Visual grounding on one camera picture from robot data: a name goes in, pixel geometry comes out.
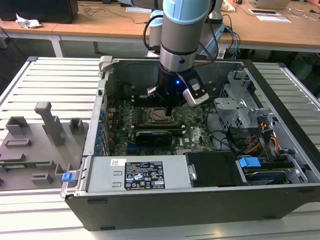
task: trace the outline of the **tabletop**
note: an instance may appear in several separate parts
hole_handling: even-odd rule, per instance
[[[320,48],[320,19],[316,13],[310,13],[312,9],[319,12],[317,6],[307,2],[292,1],[288,7],[305,11],[310,18],[317,19],[299,19],[302,16],[294,17],[292,12],[287,9],[279,10],[282,14],[279,17],[288,18],[291,23],[286,22],[270,22],[260,21],[256,15],[248,11],[254,7],[249,0],[243,0],[240,5],[233,4],[236,12],[223,11],[222,14],[228,14],[232,20],[233,31],[238,33],[243,44],[255,45],[275,45],[286,47],[304,47],[304,48]],[[225,25],[230,26],[230,20],[224,17]],[[231,41],[231,36],[224,33],[220,42],[226,43]]]
[[[253,8],[249,0],[243,0],[241,5],[232,4],[236,7],[236,12],[223,11],[222,14],[230,15],[233,30],[240,35],[242,44],[320,48],[319,15],[309,12],[311,9],[319,12],[317,6],[307,2],[290,2],[288,5],[290,8],[305,10],[308,17],[317,21],[299,19],[284,9],[279,12],[282,13],[282,17],[291,21],[285,23],[260,21],[256,14],[248,11]],[[78,6],[79,12],[72,24],[44,22],[42,27],[24,29],[14,21],[0,21],[0,26],[6,32],[13,33],[141,38],[145,22],[150,18],[149,13],[126,12],[126,8],[119,4],[106,5],[101,2],[81,1]],[[226,16],[224,23],[230,25]],[[230,43],[230,34],[224,33],[220,42]]]
[[[81,2],[72,24],[57,24],[55,35],[142,38],[150,13],[126,12],[126,7]]]
[[[41,22],[40,27],[31,27],[29,29],[20,27],[15,21],[0,20],[0,27],[7,33],[24,33],[24,34],[54,34],[53,30],[57,23],[55,22]]]

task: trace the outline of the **red wire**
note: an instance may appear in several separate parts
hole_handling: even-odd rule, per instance
[[[250,142],[254,139],[254,138],[256,138],[257,136],[256,135],[254,135],[254,136],[252,136],[252,137],[250,137],[250,139],[249,139],[249,147],[250,147]]]

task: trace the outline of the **black label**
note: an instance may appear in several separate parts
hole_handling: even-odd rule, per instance
[[[124,188],[126,190],[164,189],[165,175],[162,161],[126,162]]]

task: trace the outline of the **white tissue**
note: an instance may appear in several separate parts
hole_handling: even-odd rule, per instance
[[[41,27],[42,26],[38,20],[35,20],[35,19],[33,19],[33,20],[24,19],[23,17],[18,16],[18,14],[16,14],[15,22],[17,24],[19,24],[20,27],[25,28],[25,29]]]

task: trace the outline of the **computer chassis side panel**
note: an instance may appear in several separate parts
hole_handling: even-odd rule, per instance
[[[319,201],[320,187],[223,190],[132,196],[69,196],[65,202],[89,231],[281,219]]]

